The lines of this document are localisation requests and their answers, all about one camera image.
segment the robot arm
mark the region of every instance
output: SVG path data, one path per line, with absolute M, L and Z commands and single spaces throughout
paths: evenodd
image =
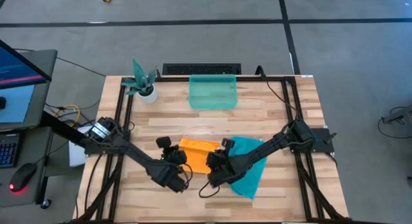
M 178 174 L 183 173 L 181 164 L 186 163 L 184 151 L 178 147 L 164 146 L 163 160 L 156 160 L 126 140 L 128 130 L 121 129 L 111 118 L 100 118 L 86 133 L 82 144 L 85 154 L 125 154 L 146 169 L 151 179 L 174 192 L 183 192 L 187 185 Z
M 229 150 L 234 142 L 224 139 L 222 146 L 225 149 L 209 153 L 207 157 L 207 165 L 211 168 L 211 173 L 207 175 L 207 178 L 212 187 L 223 183 L 233 183 L 244 177 L 254 163 L 277 150 L 290 147 L 305 152 L 312 148 L 315 141 L 317 141 L 315 135 L 300 119 L 287 124 L 281 132 L 247 154 L 229 157 Z

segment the keyboard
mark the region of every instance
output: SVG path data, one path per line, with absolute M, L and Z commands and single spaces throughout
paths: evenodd
M 19 154 L 19 133 L 0 135 L 0 168 L 15 167 Z
M 242 74 L 240 64 L 163 64 L 163 75 Z

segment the computer monitor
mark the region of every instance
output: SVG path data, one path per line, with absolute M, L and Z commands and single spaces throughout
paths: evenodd
M 50 76 L 0 40 L 0 89 L 40 84 L 51 80 Z

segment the green leaf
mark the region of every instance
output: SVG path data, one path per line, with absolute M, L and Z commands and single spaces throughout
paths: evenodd
M 149 83 L 149 82 L 147 81 L 147 77 L 146 77 L 146 75 L 144 75 L 144 76 L 142 77 L 142 79 L 140 79 L 140 88 L 141 88 L 141 89 L 142 89 L 142 88 L 146 88 L 148 83 Z
M 157 76 L 156 70 L 150 71 L 149 75 L 147 76 L 147 79 L 148 79 L 150 84 L 153 84 L 155 82 L 156 76 Z
M 133 83 L 122 82 L 122 85 L 129 86 L 129 87 L 136 87 L 136 82 L 133 82 Z
M 126 92 L 126 95 L 134 95 L 137 92 L 138 92 L 138 90 L 133 88 L 131 91 Z
M 135 79 L 129 79 L 129 78 L 125 78 L 124 81 L 125 81 L 126 83 L 135 83 L 135 82 L 136 82 Z
M 140 79 L 145 76 L 142 67 L 133 59 L 133 74 L 135 75 L 136 82 L 139 84 Z

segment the monitor stand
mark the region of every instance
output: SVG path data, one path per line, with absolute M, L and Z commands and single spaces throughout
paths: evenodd
M 6 107 L 6 99 L 4 97 L 0 97 L 0 110 Z

